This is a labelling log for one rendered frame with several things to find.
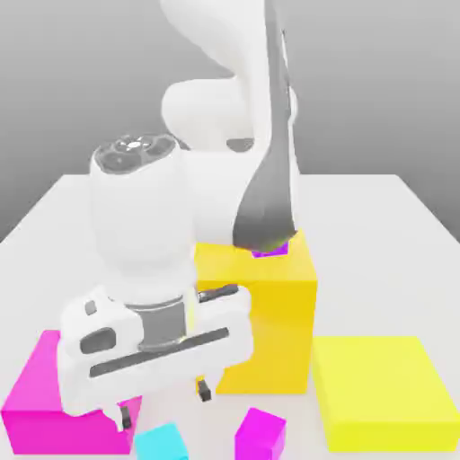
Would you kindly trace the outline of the small cyan cube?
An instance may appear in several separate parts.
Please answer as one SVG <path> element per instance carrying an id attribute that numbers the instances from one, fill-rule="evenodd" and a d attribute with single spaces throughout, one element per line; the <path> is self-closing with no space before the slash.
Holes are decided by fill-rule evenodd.
<path id="1" fill-rule="evenodd" d="M 137 460 L 189 460 L 175 423 L 167 423 L 134 437 Z"/>

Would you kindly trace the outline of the small purple cube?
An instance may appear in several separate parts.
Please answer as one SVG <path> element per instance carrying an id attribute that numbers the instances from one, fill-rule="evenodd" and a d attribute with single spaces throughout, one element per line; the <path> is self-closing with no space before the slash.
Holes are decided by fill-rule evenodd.
<path id="1" fill-rule="evenodd" d="M 289 241 L 278 241 L 265 247 L 262 251 L 252 251 L 254 258 L 276 257 L 288 254 Z"/>

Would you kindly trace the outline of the small magenta cube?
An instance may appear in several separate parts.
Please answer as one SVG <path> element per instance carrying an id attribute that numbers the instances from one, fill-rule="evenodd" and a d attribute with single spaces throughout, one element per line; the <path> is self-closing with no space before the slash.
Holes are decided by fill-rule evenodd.
<path id="1" fill-rule="evenodd" d="M 279 460 L 286 428 L 285 419 L 250 408 L 234 436 L 234 460 Z"/>

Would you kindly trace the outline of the large yellow box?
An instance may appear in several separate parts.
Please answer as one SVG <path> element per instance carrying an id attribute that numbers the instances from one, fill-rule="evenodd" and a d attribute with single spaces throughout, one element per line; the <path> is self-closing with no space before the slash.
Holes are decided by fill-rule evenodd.
<path id="1" fill-rule="evenodd" d="M 460 412 L 412 336 L 316 336 L 312 376 L 334 453 L 453 452 Z"/>

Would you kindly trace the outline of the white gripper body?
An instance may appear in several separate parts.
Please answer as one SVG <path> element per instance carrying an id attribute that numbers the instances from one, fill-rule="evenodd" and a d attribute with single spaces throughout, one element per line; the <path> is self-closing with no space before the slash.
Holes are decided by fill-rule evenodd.
<path id="1" fill-rule="evenodd" d="M 188 293 L 151 305 L 125 305 L 98 287 L 61 316 L 57 375 L 71 416 L 223 372 L 253 352 L 251 294 L 243 286 Z"/>

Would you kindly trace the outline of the large magenta box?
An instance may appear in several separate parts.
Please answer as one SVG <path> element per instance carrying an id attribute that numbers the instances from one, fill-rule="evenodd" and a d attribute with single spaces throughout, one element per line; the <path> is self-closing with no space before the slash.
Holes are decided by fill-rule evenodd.
<path id="1" fill-rule="evenodd" d="M 122 403 L 132 427 L 118 432 L 101 411 L 72 417 L 62 410 L 58 390 L 60 332 L 44 331 L 31 352 L 1 413 L 13 452 L 18 455 L 127 455 L 142 399 Z"/>

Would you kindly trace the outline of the large orange box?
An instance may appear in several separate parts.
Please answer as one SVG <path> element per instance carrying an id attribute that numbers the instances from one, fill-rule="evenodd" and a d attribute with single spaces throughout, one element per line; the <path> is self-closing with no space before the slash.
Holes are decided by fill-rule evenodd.
<path id="1" fill-rule="evenodd" d="M 307 388 L 317 277 L 305 234 L 286 254 L 255 258 L 232 246 L 200 243 L 198 288 L 239 284 L 252 295 L 253 354 L 228 368 L 219 394 L 303 394 Z"/>

